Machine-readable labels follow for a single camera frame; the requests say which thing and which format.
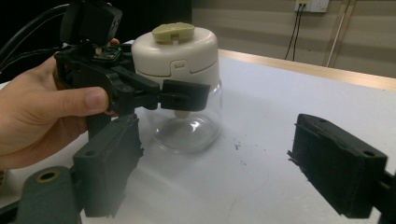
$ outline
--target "electrical outlet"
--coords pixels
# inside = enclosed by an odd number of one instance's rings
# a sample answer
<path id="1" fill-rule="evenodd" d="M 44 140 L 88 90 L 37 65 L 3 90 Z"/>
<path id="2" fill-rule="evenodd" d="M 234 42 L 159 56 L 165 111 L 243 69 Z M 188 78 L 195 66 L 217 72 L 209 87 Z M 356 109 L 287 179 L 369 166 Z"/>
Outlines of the electrical outlet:
<path id="1" fill-rule="evenodd" d="M 329 0 L 312 0 L 310 12 L 326 12 Z"/>
<path id="2" fill-rule="evenodd" d="M 299 7 L 300 7 L 299 11 L 302 11 L 303 7 L 300 6 L 300 4 L 302 4 L 302 5 L 305 4 L 303 11 L 309 12 L 311 9 L 311 3 L 312 3 L 312 0 L 296 0 L 296 5 L 294 6 L 294 11 L 299 10 Z"/>

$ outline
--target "wall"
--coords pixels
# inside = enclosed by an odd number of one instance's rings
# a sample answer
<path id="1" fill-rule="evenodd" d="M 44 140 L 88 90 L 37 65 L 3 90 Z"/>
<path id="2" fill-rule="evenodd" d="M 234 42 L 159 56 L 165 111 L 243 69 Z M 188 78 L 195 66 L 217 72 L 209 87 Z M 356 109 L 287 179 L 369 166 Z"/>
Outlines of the wall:
<path id="1" fill-rule="evenodd" d="M 326 13 L 304 13 L 295 61 L 326 65 L 343 9 L 330 66 L 396 77 L 396 1 L 331 0 Z M 194 25 L 213 31 L 221 49 L 284 59 L 296 18 L 293 0 L 194 0 Z M 288 60 L 292 59 L 292 48 Z"/>

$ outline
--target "table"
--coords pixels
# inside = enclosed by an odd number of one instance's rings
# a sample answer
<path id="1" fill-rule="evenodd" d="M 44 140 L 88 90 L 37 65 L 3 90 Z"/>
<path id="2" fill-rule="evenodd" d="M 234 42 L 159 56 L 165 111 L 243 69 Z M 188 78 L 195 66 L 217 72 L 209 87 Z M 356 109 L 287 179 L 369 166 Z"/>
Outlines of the table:
<path id="1" fill-rule="evenodd" d="M 151 141 L 143 109 L 145 155 L 132 172 L 115 218 L 83 223 L 376 223 L 340 217 L 289 161 L 300 113 L 322 117 L 389 156 L 396 170 L 396 80 L 221 50 L 223 130 L 210 149 L 177 155 Z M 36 170 L 72 165 L 83 134 L 56 155 L 8 172 L 0 206 L 19 199 Z"/>

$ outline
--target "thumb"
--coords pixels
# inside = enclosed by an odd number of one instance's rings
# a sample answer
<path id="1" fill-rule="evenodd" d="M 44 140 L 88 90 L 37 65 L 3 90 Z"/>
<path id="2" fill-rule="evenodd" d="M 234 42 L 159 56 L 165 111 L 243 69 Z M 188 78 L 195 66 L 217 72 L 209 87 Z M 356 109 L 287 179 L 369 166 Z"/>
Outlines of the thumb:
<path id="1" fill-rule="evenodd" d="M 108 108 L 107 93 L 100 87 L 44 92 L 41 99 L 38 104 L 40 114 L 52 119 L 89 116 Z"/>

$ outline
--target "jar base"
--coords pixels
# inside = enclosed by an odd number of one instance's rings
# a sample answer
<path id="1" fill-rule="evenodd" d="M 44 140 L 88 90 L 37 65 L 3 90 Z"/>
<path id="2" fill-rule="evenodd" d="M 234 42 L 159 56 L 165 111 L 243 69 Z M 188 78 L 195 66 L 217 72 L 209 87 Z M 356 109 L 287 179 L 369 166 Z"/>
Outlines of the jar base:
<path id="1" fill-rule="evenodd" d="M 207 149 L 219 136 L 219 131 L 207 117 L 193 115 L 168 120 L 157 130 L 154 140 L 161 148 L 174 153 L 192 153 Z"/>

